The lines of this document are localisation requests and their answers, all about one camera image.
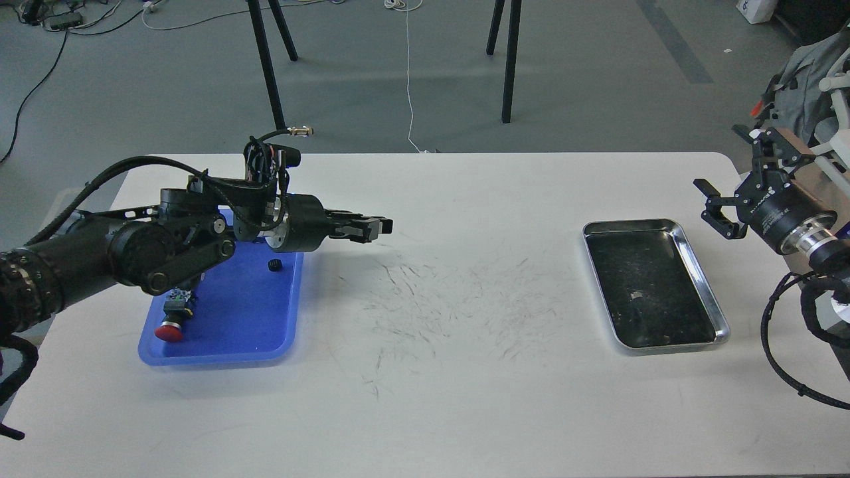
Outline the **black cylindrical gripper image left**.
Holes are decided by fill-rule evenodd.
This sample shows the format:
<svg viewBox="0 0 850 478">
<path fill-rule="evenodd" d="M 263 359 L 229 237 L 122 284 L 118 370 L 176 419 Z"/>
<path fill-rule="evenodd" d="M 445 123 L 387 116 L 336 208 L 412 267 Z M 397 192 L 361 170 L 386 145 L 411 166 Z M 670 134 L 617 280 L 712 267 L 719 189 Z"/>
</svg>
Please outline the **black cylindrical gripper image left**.
<svg viewBox="0 0 850 478">
<path fill-rule="evenodd" d="M 329 221 L 336 229 L 328 235 Z M 319 248 L 327 235 L 328 239 L 371 243 L 379 236 L 391 234 L 392 227 L 391 218 L 325 210 L 317 197 L 288 195 L 284 221 L 268 237 L 268 247 L 276 253 L 310 253 Z"/>
</svg>

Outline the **black robot arm image left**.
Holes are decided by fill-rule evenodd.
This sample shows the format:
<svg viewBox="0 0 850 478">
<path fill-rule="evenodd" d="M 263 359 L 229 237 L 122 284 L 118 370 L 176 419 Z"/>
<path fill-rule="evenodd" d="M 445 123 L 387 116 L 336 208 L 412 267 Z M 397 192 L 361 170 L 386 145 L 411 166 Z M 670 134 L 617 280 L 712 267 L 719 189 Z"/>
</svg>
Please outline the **black robot arm image left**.
<svg viewBox="0 0 850 478">
<path fill-rule="evenodd" d="M 270 143 L 280 134 L 308 136 L 309 127 L 252 136 L 243 149 L 244 176 L 210 176 L 181 161 L 136 155 L 107 167 L 24 246 L 2 253 L 2 347 L 21 363 L 2 377 L 2 403 L 31 377 L 39 351 L 21 333 L 116 284 L 158 296 L 189 295 L 201 276 L 236 253 L 237 242 L 264 237 L 276 253 L 315 251 L 325 239 L 376 241 L 391 218 L 325 208 L 312 195 L 289 193 L 298 149 Z M 158 204 L 88 212 L 81 204 L 121 173 L 148 165 L 188 172 L 186 187 L 164 188 Z"/>
</svg>

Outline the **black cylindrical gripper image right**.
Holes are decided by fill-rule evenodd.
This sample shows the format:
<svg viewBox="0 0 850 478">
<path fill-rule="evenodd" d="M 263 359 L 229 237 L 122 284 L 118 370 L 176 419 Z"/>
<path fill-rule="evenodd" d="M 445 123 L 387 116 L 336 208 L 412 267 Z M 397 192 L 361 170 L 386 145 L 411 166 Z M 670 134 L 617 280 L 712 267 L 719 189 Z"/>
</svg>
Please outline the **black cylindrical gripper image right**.
<svg viewBox="0 0 850 478">
<path fill-rule="evenodd" d="M 744 238 L 749 226 L 777 254 L 803 251 L 798 242 L 808 224 L 826 230 L 837 222 L 835 210 L 790 178 L 813 163 L 816 154 L 789 128 L 735 124 L 732 130 L 752 148 L 752 172 L 735 197 L 723 197 L 707 179 L 693 179 L 705 196 L 702 220 L 727 240 Z M 737 208 L 743 223 L 729 220 L 723 214 L 726 206 Z"/>
</svg>

